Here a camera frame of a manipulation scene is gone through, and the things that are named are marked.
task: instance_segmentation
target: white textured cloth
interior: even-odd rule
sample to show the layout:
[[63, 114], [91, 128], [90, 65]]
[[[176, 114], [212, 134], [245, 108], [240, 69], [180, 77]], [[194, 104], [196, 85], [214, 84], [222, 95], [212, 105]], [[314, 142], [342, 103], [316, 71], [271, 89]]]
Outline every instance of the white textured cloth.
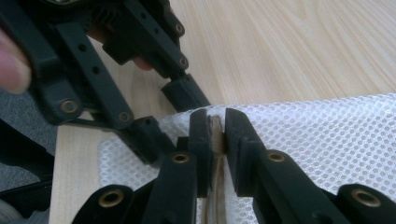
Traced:
[[[336, 193], [342, 185], [360, 183], [396, 201], [396, 94], [206, 109], [208, 115], [220, 116], [224, 125], [227, 107], [246, 113], [266, 147], [288, 153], [320, 188]], [[174, 143], [188, 135], [191, 112], [159, 120]], [[102, 187], [122, 184], [138, 189], [157, 174], [118, 137], [100, 144]], [[252, 200], [233, 193], [228, 167], [225, 186], [227, 223], [257, 222]]]

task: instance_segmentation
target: white mesh fabric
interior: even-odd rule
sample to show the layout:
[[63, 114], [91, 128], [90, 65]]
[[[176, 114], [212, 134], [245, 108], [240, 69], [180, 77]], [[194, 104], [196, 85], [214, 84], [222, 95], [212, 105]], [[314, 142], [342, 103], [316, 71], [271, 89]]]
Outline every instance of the white mesh fabric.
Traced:
[[[246, 113], [266, 147], [288, 153], [320, 188], [336, 193], [341, 185], [360, 183], [396, 201], [396, 94], [206, 109], [220, 116], [224, 125], [227, 107]], [[174, 143], [188, 135], [191, 112], [159, 120]], [[251, 199], [237, 199], [227, 167], [225, 173], [227, 222], [256, 222]], [[156, 174], [118, 137], [100, 144], [102, 187], [122, 184], [137, 189]]]

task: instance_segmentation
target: wooden table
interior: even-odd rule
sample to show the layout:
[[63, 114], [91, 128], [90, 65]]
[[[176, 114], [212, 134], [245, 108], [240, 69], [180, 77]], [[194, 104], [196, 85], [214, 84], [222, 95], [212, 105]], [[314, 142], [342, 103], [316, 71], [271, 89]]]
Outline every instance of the wooden table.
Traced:
[[[266, 104], [396, 90], [396, 2], [172, 1], [188, 72], [213, 105]], [[168, 80], [98, 51], [137, 118], [175, 113]], [[99, 188], [97, 146], [113, 135], [60, 127], [50, 223], [70, 223]]]

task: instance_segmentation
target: human hand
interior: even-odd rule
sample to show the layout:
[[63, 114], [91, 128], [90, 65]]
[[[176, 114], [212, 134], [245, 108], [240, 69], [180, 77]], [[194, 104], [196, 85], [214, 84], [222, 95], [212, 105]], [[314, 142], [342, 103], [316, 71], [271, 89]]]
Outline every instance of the human hand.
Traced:
[[[110, 36], [110, 32], [106, 28], [93, 26], [88, 35], [103, 43]], [[152, 68], [142, 57], [133, 58], [133, 61], [143, 70]], [[12, 93], [22, 93], [30, 85], [31, 74], [29, 61], [22, 50], [0, 29], [0, 88]]]

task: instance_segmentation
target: wood grain surface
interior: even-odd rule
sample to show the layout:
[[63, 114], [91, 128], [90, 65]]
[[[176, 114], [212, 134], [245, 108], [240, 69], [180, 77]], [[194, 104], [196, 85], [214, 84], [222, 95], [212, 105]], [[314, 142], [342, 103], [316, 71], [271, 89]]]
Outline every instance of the wood grain surface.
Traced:
[[[396, 1], [171, 1], [187, 70], [213, 105], [312, 101], [396, 90]], [[137, 118], [175, 113], [168, 81], [119, 66], [92, 41]], [[70, 223], [99, 187], [97, 146], [113, 135], [61, 127], [50, 223]]]

